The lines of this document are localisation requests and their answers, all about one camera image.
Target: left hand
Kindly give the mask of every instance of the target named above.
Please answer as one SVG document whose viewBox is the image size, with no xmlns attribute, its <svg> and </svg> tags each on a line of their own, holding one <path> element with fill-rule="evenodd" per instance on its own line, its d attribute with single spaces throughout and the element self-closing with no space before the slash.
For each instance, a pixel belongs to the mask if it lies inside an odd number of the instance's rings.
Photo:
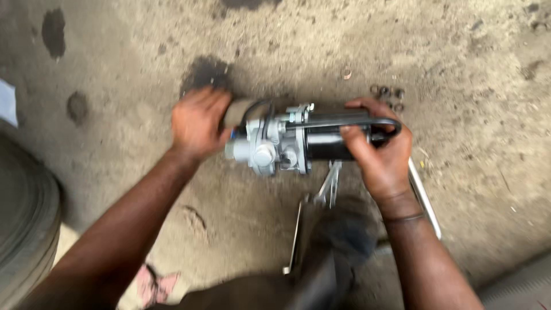
<svg viewBox="0 0 551 310">
<path fill-rule="evenodd" d="M 187 92 L 172 109 L 172 147 L 198 161 L 223 147 L 231 128 L 219 126 L 230 102 L 229 92 L 212 86 Z"/>
</svg>

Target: right hand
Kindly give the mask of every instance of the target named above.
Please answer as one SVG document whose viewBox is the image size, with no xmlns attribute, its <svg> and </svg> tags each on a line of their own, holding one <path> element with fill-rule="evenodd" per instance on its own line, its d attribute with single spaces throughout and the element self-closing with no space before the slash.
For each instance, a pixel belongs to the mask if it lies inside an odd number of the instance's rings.
<svg viewBox="0 0 551 310">
<path fill-rule="evenodd" d="M 373 117 L 398 120 L 385 103 L 373 98 L 357 98 L 347 102 L 345 106 L 349 109 L 368 109 Z M 360 165 L 365 186 L 379 205 L 381 213 L 385 213 L 384 206 L 391 201 L 412 193 L 408 179 L 412 133 L 407 127 L 402 125 L 400 134 L 379 148 L 366 141 L 365 134 L 358 126 L 341 127 L 341 135 Z"/>
</svg>

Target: concrete floor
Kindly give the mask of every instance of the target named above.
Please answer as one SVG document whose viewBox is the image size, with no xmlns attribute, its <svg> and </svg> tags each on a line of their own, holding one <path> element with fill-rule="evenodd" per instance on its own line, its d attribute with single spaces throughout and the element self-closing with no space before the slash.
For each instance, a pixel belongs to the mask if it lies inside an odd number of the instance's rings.
<svg viewBox="0 0 551 310">
<path fill-rule="evenodd" d="M 191 85 L 216 77 L 320 108 L 403 87 L 444 243 L 476 287 L 551 246 L 550 13 L 548 0 L 0 0 L 0 78 L 17 87 L 20 128 L 0 126 L 63 186 L 63 253 L 167 149 Z M 280 270 L 297 202 L 326 172 L 258 178 L 209 159 L 148 258 L 182 272 L 171 300 Z M 342 176 L 343 193 L 367 196 L 353 163 Z M 391 256 L 358 275 L 348 305 L 403 308 Z M 131 287 L 121 309 L 138 307 Z"/>
</svg>

